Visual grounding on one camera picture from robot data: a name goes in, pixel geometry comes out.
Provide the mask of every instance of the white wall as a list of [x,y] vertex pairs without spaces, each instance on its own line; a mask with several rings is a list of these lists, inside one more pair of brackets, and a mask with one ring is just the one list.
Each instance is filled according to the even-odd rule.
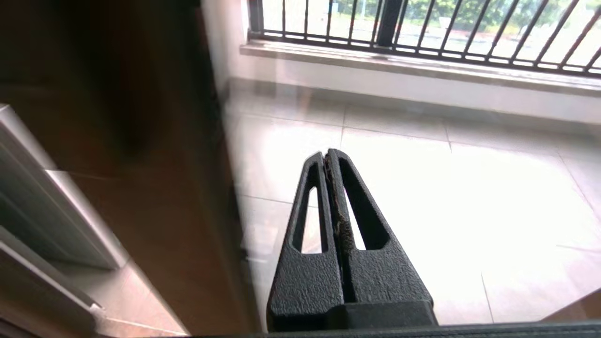
[[246,39],[246,0],[205,0],[219,7],[226,41],[228,75],[419,102],[486,109],[559,120],[601,123],[601,98],[483,85],[374,70],[241,55]]

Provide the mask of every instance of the floor tile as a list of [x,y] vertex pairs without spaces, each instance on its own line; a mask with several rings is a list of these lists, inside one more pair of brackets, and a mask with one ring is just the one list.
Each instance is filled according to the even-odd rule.
[[558,135],[558,153],[564,158],[601,162],[601,140],[591,135]]
[[239,94],[231,101],[230,111],[334,126],[342,126],[344,119],[343,103],[314,99],[309,95]]
[[601,220],[601,162],[564,158],[572,176]]
[[447,142],[345,128],[342,150],[424,280],[439,322],[491,322],[480,270],[468,259],[469,237],[449,220]]
[[433,232],[423,241],[402,241],[434,300],[436,319],[441,325],[492,323],[480,269],[469,259],[477,253],[457,250],[461,243],[453,239],[438,241],[441,237],[445,235]]
[[529,153],[557,154],[549,133],[466,120],[447,120],[446,125],[451,142]]
[[601,287],[601,254],[547,247],[491,262],[484,285],[495,322],[539,321]]
[[[341,133],[341,127],[324,124],[241,117],[228,130],[239,192],[291,203],[305,160],[339,148]],[[317,206],[316,199],[310,205]]]
[[[239,197],[238,201],[244,228],[243,247],[251,264],[259,315],[265,324],[267,299],[292,204],[245,196]],[[316,207],[309,207],[307,210],[305,227],[302,252],[319,252],[319,211]]]
[[345,128],[341,149],[399,239],[446,223],[453,181],[447,142]]
[[57,262],[53,264],[98,302],[104,308],[107,318],[163,330],[184,331],[162,302],[153,295],[154,290],[132,262],[116,271]]
[[344,126],[433,140],[447,140],[447,132],[441,118],[400,110],[350,105],[346,109]]
[[601,224],[556,156],[451,143],[455,180],[450,219],[481,238],[481,259],[506,247],[601,248]]

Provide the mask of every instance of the baseboard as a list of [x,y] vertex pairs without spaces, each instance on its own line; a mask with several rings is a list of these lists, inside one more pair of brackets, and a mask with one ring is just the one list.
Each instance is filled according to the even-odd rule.
[[518,128],[534,129],[561,134],[601,135],[601,125],[587,124],[575,121],[554,120],[543,117],[509,114],[506,112],[486,111],[456,106],[446,106],[436,103],[417,102],[411,100],[381,97],[367,94],[350,93],[347,91],[324,88],[303,87],[275,82],[256,81],[242,78],[231,78],[228,81],[230,89],[227,98],[236,93],[247,92],[268,96],[307,96],[346,103],[349,105],[369,106],[372,108],[390,109],[427,114],[443,118],[480,121],[501,124]]

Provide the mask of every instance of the railing bar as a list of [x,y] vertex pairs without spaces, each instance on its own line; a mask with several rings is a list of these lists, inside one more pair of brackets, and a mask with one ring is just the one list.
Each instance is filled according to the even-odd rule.
[[330,27],[332,25],[332,3],[334,3],[334,0],[330,0],[330,5],[328,8],[328,27],[326,28],[326,42],[330,40]]
[[599,16],[601,16],[601,5],[599,7],[597,7],[597,10],[595,11],[595,14],[588,21],[587,25],[584,27],[584,29],[582,30],[582,32],[580,33],[580,35],[578,36],[578,38],[576,39],[576,41],[574,41],[574,44],[572,45],[572,47],[570,48],[570,50],[567,51],[566,56],[564,57],[564,59],[560,63],[560,67],[563,67],[563,66],[566,65],[567,60],[569,60],[572,57],[572,54],[574,54],[574,52],[576,51],[576,49],[578,48],[578,46],[580,46],[580,44],[582,43],[582,41],[584,40],[584,38],[587,36],[588,32],[591,30],[591,28],[593,28],[593,26],[595,25],[595,23],[599,19]]
[[405,11],[407,11],[407,3],[409,0],[403,1],[403,6],[401,7],[401,14],[398,16],[398,25],[397,25],[397,33],[394,37],[394,43],[392,44],[392,49],[396,49],[396,45],[398,43],[398,37],[401,35],[401,26],[403,25],[403,19],[405,18]]
[[374,46],[374,42],[376,41],[376,30],[377,30],[377,24],[378,24],[378,20],[380,19],[380,9],[382,8],[382,0],[378,0],[377,2],[377,9],[376,9],[376,20],[374,20],[374,29],[371,32],[371,43],[370,43],[370,47]]
[[472,41],[474,41],[476,32],[478,32],[478,27],[480,27],[480,22],[482,22],[482,18],[484,17],[484,14],[486,14],[486,10],[488,9],[489,4],[490,4],[490,0],[485,0],[484,5],[482,5],[482,10],[480,11],[480,15],[478,15],[478,19],[476,20],[476,23],[474,24],[474,29],[472,29],[472,32],[469,35],[468,42],[465,44],[465,48],[463,49],[464,55],[465,55],[465,53],[468,52],[469,47],[472,45]]
[[309,29],[309,0],[305,0],[305,40],[307,39],[307,30]]
[[258,6],[259,6],[259,11],[258,11],[259,31],[262,32],[264,29],[264,26],[265,26],[264,17],[263,17],[263,0],[257,0],[257,1],[258,1]]
[[428,28],[428,21],[430,21],[430,16],[432,15],[432,8],[434,7],[434,2],[436,2],[436,0],[430,0],[428,12],[426,12],[426,18],[424,19],[424,25],[421,27],[421,33],[419,34],[419,40],[417,41],[418,48],[421,46],[421,42],[424,39],[426,28]]
[[286,36],[286,0],[282,0],[282,36]]
[[503,23],[499,27],[499,31],[496,32],[495,39],[492,42],[490,50],[489,50],[488,54],[486,54],[487,60],[492,55],[492,52],[495,50],[496,44],[499,43],[499,40],[501,39],[501,36],[503,35],[503,31],[505,31],[505,27],[507,27],[507,24],[509,23],[511,16],[513,15],[513,12],[516,10],[518,1],[519,0],[513,0],[513,2],[511,3],[511,7],[509,7],[509,10],[507,11],[507,15],[506,15],[505,19],[503,20]]
[[543,59],[543,57],[547,53],[547,50],[549,49],[549,47],[551,46],[551,44],[553,43],[553,41],[555,41],[555,38],[557,37],[557,34],[559,34],[559,32],[561,31],[561,28],[566,23],[568,17],[570,16],[570,14],[572,13],[572,11],[574,10],[574,7],[576,7],[577,3],[578,3],[578,0],[572,0],[572,2],[570,2],[570,5],[568,5],[568,7],[566,8],[566,11],[561,16],[560,21],[557,23],[557,27],[555,27],[555,31],[553,31],[553,33],[551,34],[551,36],[547,39],[547,42],[543,46],[543,49],[540,50],[540,53],[538,53],[538,56],[537,56],[536,60],[534,61],[534,65],[535,66],[538,65],[540,63],[540,60]]
[[540,17],[541,13],[547,6],[548,2],[549,2],[549,0],[542,0],[540,2],[540,5],[538,6],[536,13],[534,13],[534,17],[532,17],[532,20],[530,21],[530,24],[528,25],[528,27],[526,28],[526,31],[522,35],[522,38],[520,38],[520,41],[517,43],[516,50],[513,51],[513,54],[511,55],[511,60],[510,60],[511,63],[513,63],[513,61],[516,60],[517,55],[522,50],[522,47],[524,46],[526,39],[528,38],[528,36],[530,36],[530,32],[532,32],[534,25],[536,25],[536,21],[538,21],[538,18]]
[[455,18],[457,17],[457,13],[459,12],[459,7],[461,7],[461,0],[457,0],[457,5],[455,6],[455,10],[453,11],[453,16],[451,16],[449,27],[447,28],[447,32],[445,33],[445,38],[442,39],[441,49],[445,49],[445,45],[447,44],[449,34],[451,34],[451,29],[453,28],[453,24],[455,24]]
[[250,30],[251,32],[261,32],[261,24],[259,13],[263,8],[261,6],[261,0],[249,0],[248,1],[248,14],[249,14],[249,22],[250,22]]
[[588,72],[589,70],[591,70],[591,68],[593,68],[593,64],[597,61],[597,59],[600,56],[601,56],[601,47],[599,47],[599,49],[597,50],[597,52],[591,58],[591,61],[589,61],[588,64],[584,67],[584,71]]
[[350,28],[349,28],[349,45],[353,38],[353,27],[355,26],[355,14],[357,12],[357,0],[353,0],[353,13],[350,15]]

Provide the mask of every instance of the window sill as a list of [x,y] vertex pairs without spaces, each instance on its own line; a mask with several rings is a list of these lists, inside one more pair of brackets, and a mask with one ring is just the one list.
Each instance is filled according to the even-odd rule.
[[328,64],[379,72],[427,76],[552,93],[601,97],[601,79],[550,75],[272,41],[249,41],[242,55]]

